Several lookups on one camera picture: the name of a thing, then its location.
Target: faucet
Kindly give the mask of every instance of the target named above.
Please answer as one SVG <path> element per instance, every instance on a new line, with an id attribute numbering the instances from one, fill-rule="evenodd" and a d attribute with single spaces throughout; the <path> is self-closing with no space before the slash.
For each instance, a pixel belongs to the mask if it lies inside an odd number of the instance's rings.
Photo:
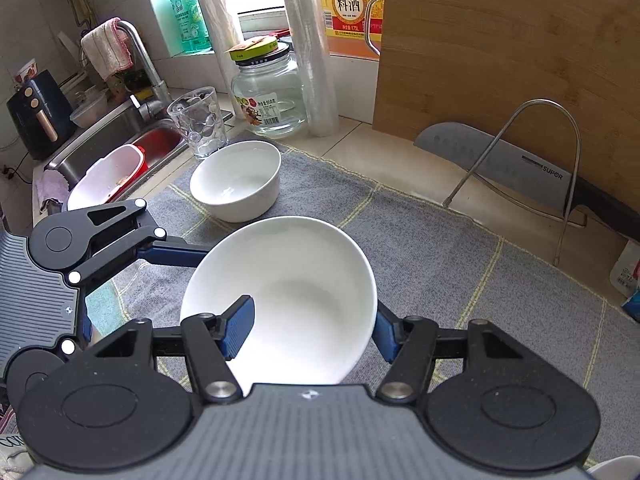
<path id="1" fill-rule="evenodd" d="M 148 77 L 149 82 L 151 83 L 151 88 L 154 96 L 156 100 L 159 101 L 159 103 L 149 103 L 148 108 L 150 110 L 154 110 L 156 113 L 167 108 L 168 105 L 171 104 L 172 99 L 169 97 L 169 91 L 166 89 L 166 83 L 162 79 L 160 79 L 156 67 L 151 61 L 151 58 L 149 57 L 145 46 L 142 44 L 142 40 L 140 40 L 138 31 L 133 25 L 131 25 L 129 22 L 125 22 L 124 20 L 120 20 L 116 27 L 119 30 L 126 32 L 127 35 L 131 38 L 133 48 L 138 55 L 138 59 L 142 62 L 145 74 Z"/>

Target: gray dish mat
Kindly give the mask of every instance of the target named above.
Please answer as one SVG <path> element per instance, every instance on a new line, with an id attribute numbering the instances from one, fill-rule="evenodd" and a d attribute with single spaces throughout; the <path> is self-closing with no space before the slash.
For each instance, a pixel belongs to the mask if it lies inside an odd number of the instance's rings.
<path id="1" fill-rule="evenodd" d="M 640 455 L 640 329 L 631 318 L 465 216 L 275 145 L 282 152 L 280 195 L 261 218 L 311 216 L 339 227 L 366 254 L 380 300 L 398 316 L 418 314 L 443 328 L 487 318 L 585 387 L 602 413 L 587 465 Z M 170 235 L 215 244 L 242 224 L 214 218 L 190 195 L 195 168 L 152 199 L 148 210 Z M 87 299 L 90 317 L 102 333 L 135 317 L 176 325 L 192 274 L 139 260 Z M 188 387 L 182 359 L 160 359 L 159 370 Z M 345 382 L 374 390 L 387 370 L 370 342 Z M 431 387 L 460 370 L 460 362 L 438 362 Z"/>

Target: kitchen counter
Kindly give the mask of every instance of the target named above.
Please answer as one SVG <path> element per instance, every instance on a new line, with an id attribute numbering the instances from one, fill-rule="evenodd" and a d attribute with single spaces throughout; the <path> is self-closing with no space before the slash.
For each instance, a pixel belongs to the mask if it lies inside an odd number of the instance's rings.
<path id="1" fill-rule="evenodd" d="M 172 94 L 183 92 L 186 90 L 172 89 Z M 232 109 L 226 94 L 218 94 L 218 98 L 221 108 Z M 245 130 L 245 125 L 243 120 L 232 118 L 227 122 L 227 135 L 234 138 Z M 455 164 L 416 148 L 408 140 L 382 134 L 373 130 L 370 124 L 347 118 L 340 118 L 338 132 L 332 136 L 299 134 L 281 142 L 437 204 L 442 203 L 465 173 Z M 130 198 L 153 198 L 193 160 L 190 150 L 181 153 L 135 190 Z M 34 169 L 34 179 L 42 173 L 42 168 L 40 165 Z M 36 202 L 34 192 L 34 225 L 44 217 Z M 452 208 L 535 256 L 552 261 L 560 232 L 559 223 L 519 208 L 475 179 L 470 179 L 463 186 Z M 609 283 L 609 273 L 625 243 L 626 239 L 621 235 L 589 218 L 585 229 L 567 228 L 559 268 L 611 304 L 618 305 L 624 298 Z"/>

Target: cleaver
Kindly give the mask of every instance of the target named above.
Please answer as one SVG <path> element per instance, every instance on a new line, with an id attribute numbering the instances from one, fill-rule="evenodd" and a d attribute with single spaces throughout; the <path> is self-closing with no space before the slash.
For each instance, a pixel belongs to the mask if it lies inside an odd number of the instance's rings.
<path id="1" fill-rule="evenodd" d="M 466 124 L 439 123 L 423 130 L 414 145 L 469 170 L 493 139 Z M 506 140 L 498 141 L 476 173 L 561 213 L 565 210 L 571 173 Z M 640 241 L 640 215 L 581 177 L 575 183 L 572 209 L 578 205 L 588 207 L 620 234 Z"/>

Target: supor logo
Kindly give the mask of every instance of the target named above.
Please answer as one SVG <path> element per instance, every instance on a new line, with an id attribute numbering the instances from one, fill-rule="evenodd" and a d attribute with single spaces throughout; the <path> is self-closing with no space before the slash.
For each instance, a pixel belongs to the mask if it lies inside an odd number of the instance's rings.
<path id="1" fill-rule="evenodd" d="M 540 168 L 540 170 L 544 171 L 545 173 L 553 175 L 558 180 L 562 180 L 562 177 L 564 176 L 561 173 L 558 173 L 553 168 L 545 166 L 544 164 L 540 164 L 538 161 L 533 160 L 532 158 L 529 158 L 528 156 L 524 156 L 523 155 L 522 156 L 522 160 L 524 160 L 525 162 L 528 162 L 529 164 L 533 164 L 536 168 Z"/>

